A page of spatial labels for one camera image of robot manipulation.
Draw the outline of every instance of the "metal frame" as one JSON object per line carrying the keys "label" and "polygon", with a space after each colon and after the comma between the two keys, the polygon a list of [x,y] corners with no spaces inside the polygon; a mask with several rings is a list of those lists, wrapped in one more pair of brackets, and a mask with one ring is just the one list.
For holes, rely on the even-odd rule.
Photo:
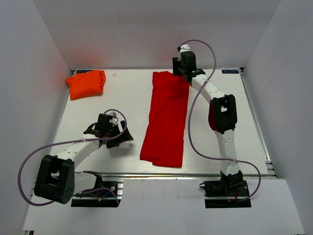
{"label": "metal frame", "polygon": [[[276,179],[276,174],[273,168],[271,161],[266,162],[268,168],[268,174],[262,174],[262,179]],[[201,179],[203,181],[209,180],[219,180],[220,176],[215,174],[144,174],[144,173],[133,173],[133,174],[119,174],[119,173],[101,173],[103,181],[117,181],[117,198],[122,199],[123,196],[123,182],[124,179],[159,179],[159,180],[176,180],[176,179]],[[258,176],[255,175],[244,175],[244,179],[258,179]],[[95,197],[84,197],[83,199],[95,199]],[[113,197],[108,196],[107,200],[115,200]]]}
{"label": "metal frame", "polygon": [[245,85],[245,77],[244,77],[244,71],[243,71],[243,68],[240,68],[238,69],[239,70],[239,74],[240,74],[240,77],[241,77],[241,81],[243,83],[243,86],[244,86],[244,90],[245,90],[245,94],[246,94],[246,99],[248,100],[248,104],[249,104],[249,107],[250,107],[250,110],[251,110],[251,115],[252,115],[252,118],[253,118],[253,121],[254,121],[254,125],[256,127],[256,131],[257,131],[257,134],[258,134],[258,138],[259,138],[259,141],[260,143],[262,144],[262,149],[263,151],[265,152],[265,156],[266,156],[266,160],[267,161],[271,161],[270,160],[270,156],[269,156],[269,153],[268,153],[268,148],[266,147],[266,144],[265,144],[265,141],[264,141],[264,136],[262,134],[262,131],[261,131],[261,128],[260,128],[260,124],[259,124],[259,121],[258,121],[258,118],[255,116],[254,114],[254,107],[253,105],[251,104],[251,101],[249,99],[249,96],[250,96],[250,93],[249,91],[247,90],[246,88],[246,85]]}

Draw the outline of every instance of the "black label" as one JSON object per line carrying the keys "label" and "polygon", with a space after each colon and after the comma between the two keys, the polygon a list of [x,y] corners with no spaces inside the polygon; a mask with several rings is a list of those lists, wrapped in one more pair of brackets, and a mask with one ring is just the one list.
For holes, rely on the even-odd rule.
{"label": "black label", "polygon": [[90,72],[91,70],[77,70],[76,73],[86,73]]}
{"label": "black label", "polygon": [[251,208],[250,199],[240,200],[227,200],[227,199],[205,199],[205,208]]}
{"label": "black label", "polygon": [[239,71],[238,70],[222,70],[222,73],[232,73],[232,74],[238,74]]}

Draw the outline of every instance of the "black clamp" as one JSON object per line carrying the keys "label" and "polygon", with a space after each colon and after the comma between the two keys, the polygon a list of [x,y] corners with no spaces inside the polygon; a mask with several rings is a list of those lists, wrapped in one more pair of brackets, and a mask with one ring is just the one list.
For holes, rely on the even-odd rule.
{"label": "black clamp", "polygon": [[213,131],[224,134],[227,130],[234,130],[237,123],[236,99],[232,94],[210,101],[209,125]]}
{"label": "black clamp", "polygon": [[[98,121],[96,123],[91,124],[84,134],[92,134],[98,138],[111,138],[120,134],[120,130],[118,124],[113,124],[113,115],[107,114],[99,114]],[[120,121],[122,129],[125,128],[125,121]],[[113,148],[119,146],[121,143],[125,141],[133,141],[133,137],[131,136],[128,128],[123,132],[119,137],[109,140],[109,141],[99,141],[99,147],[103,144],[106,144],[107,148]]]}
{"label": "black clamp", "polygon": [[247,183],[243,180],[241,171],[228,176],[221,172],[219,181],[204,181],[200,188],[204,189],[206,197],[235,197],[237,192],[240,192],[240,196],[249,196]]}
{"label": "black clamp", "polygon": [[[95,172],[95,171],[91,171],[91,170],[84,170],[83,171],[84,173],[88,173],[88,174],[91,174],[91,175],[94,175],[96,177],[96,182],[94,184],[94,187],[93,189],[96,189],[96,188],[101,188],[102,187],[102,175],[98,172]],[[95,193],[90,193],[90,195],[94,196],[94,195],[98,195],[99,192],[96,191]]]}
{"label": "black clamp", "polygon": [[[58,177],[51,175],[57,172]],[[72,198],[74,188],[74,162],[71,159],[59,159],[57,156],[44,156],[37,175],[35,195],[66,204]]]}
{"label": "black clamp", "polygon": [[197,69],[196,55],[192,51],[185,51],[178,57],[173,57],[173,75],[183,76],[186,82],[191,82],[193,77],[205,74],[201,69]]}

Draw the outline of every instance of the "white wall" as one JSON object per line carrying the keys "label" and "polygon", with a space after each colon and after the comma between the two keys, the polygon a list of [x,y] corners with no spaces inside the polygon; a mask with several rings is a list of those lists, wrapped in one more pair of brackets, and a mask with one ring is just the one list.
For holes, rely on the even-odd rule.
{"label": "white wall", "polygon": [[282,0],[245,70],[253,105],[306,234],[313,235],[313,2]]}
{"label": "white wall", "polygon": [[[1,1],[0,31],[0,228],[15,235],[27,210],[18,169],[28,153],[53,140],[69,69],[31,0]],[[44,153],[23,171],[28,196]]]}
{"label": "white wall", "polygon": [[[280,0],[34,0],[71,69],[172,67],[188,39],[219,68],[243,67]],[[192,44],[201,67],[209,51]]]}

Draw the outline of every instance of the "white table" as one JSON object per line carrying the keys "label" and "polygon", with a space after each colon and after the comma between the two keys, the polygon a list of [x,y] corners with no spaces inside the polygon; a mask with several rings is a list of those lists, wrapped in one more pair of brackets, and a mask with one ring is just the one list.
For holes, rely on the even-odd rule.
{"label": "white table", "polygon": [[[139,160],[148,126],[152,94],[152,73],[165,70],[105,70],[107,77],[101,95],[71,101],[68,98],[55,142],[79,139],[86,128],[97,121],[99,113],[114,108],[127,118],[128,128],[134,138],[119,147],[107,149],[102,146],[87,157],[76,169],[77,172],[92,170],[101,173],[195,173],[219,174],[220,162],[204,159],[192,150],[185,128],[184,155],[182,168],[167,168]],[[239,160],[254,163],[262,174],[267,174],[266,154],[260,143],[253,117],[248,105],[244,87],[239,74],[222,74],[217,70],[212,82],[224,93],[236,97],[238,123],[235,131],[235,146]],[[188,110],[196,95],[190,89]],[[206,155],[220,157],[217,139],[208,124],[209,105],[199,97],[192,115],[192,137],[196,148]],[[52,154],[66,149],[65,145],[56,146]],[[256,174],[253,167],[240,164],[243,174]]]}

